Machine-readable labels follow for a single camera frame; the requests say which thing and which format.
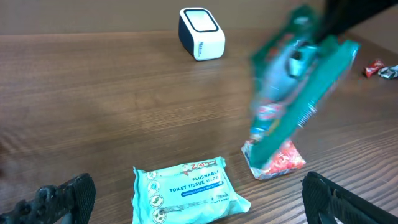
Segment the light blue package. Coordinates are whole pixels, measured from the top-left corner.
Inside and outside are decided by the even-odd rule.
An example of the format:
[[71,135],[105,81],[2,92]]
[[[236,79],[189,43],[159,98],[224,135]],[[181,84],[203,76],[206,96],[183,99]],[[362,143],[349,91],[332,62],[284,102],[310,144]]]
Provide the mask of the light blue package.
[[134,168],[132,224],[204,224],[247,212],[251,204],[234,191],[225,166],[217,157],[152,172]]

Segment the white and navy device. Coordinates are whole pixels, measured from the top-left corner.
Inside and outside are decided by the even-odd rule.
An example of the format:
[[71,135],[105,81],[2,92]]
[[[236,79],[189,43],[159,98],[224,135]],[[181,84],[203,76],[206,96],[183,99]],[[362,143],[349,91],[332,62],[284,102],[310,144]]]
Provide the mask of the white and navy device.
[[178,36],[197,61],[220,58],[224,53],[224,32],[207,9],[181,9]]

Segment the wooden table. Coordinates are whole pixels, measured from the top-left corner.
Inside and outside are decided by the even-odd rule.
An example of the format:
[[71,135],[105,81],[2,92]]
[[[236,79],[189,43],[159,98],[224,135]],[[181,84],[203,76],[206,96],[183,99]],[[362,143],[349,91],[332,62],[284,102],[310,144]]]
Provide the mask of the wooden table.
[[305,223],[304,175],[314,170],[398,215],[398,83],[365,79],[361,41],[350,75],[294,136],[304,169],[254,180],[240,147],[252,94],[248,56],[264,30],[226,32],[219,60],[195,62],[176,32],[0,37],[0,211],[42,185],[93,177],[90,223],[131,223],[132,167],[155,170],[223,156],[249,212],[220,223]]

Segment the wall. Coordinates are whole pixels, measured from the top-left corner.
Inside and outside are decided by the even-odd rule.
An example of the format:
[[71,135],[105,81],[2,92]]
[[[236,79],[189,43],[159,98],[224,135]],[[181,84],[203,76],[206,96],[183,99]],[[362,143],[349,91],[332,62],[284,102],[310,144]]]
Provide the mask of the wall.
[[350,32],[398,54],[398,6],[374,16]]
[[205,7],[223,29],[277,28],[319,0],[0,0],[0,34],[175,30],[179,10]]

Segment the red candy wrapper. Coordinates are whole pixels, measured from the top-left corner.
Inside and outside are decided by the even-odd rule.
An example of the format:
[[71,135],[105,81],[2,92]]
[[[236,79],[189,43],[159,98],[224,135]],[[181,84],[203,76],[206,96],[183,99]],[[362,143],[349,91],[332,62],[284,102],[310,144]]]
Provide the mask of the red candy wrapper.
[[376,59],[372,64],[365,67],[365,75],[370,78],[372,75],[376,74],[381,68],[384,68],[384,63],[381,60]]
[[[246,161],[250,166],[250,152],[252,141],[246,141],[242,147],[242,152]],[[297,169],[301,169],[305,164],[305,160],[301,157],[291,140],[286,140],[272,159],[264,166],[263,169],[250,167],[254,178],[258,180],[266,180],[279,175],[284,175]]]

